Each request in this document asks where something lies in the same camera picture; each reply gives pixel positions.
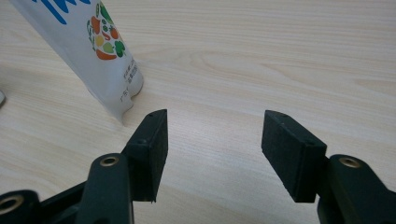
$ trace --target tabletop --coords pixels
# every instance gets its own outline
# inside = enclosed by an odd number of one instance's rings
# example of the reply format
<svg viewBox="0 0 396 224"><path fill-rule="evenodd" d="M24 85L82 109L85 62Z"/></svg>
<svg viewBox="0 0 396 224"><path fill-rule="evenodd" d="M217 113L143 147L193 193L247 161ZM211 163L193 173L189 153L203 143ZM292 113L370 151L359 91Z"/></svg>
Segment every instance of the tabletop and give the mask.
<svg viewBox="0 0 396 224"><path fill-rule="evenodd" d="M168 158L157 202L134 203L135 223L318 223L317 204L294 203L262 154L265 110L396 190L395 1L104 4L145 79L124 125L0 3L0 194L45 200L75 186L163 108Z"/></svg>

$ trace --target blue lettering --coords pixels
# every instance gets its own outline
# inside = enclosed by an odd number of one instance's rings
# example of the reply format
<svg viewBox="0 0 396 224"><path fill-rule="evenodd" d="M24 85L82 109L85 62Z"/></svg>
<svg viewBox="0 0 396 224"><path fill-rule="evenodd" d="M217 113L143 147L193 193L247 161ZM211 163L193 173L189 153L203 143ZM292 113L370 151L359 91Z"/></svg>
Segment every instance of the blue lettering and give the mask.
<svg viewBox="0 0 396 224"><path fill-rule="evenodd" d="M61 9L61 11L65 12L65 13L69 13L69 9L67 8L66 2L76 6L76 0L53 0L56 4L56 6L58 6L58 8ZM82 3L85 3L87 5L90 5L91 2L90 0L79 0ZM52 13L52 15L56 18L56 20L58 20L58 22L60 22L63 25L66 25L67 22L64 20L64 18L61 16L61 14L59 14L59 12L56 10L56 8L50 3L49 0L41 0L41 2L44 4L44 6L46 6L46 8L49 10L50 13Z"/></svg>

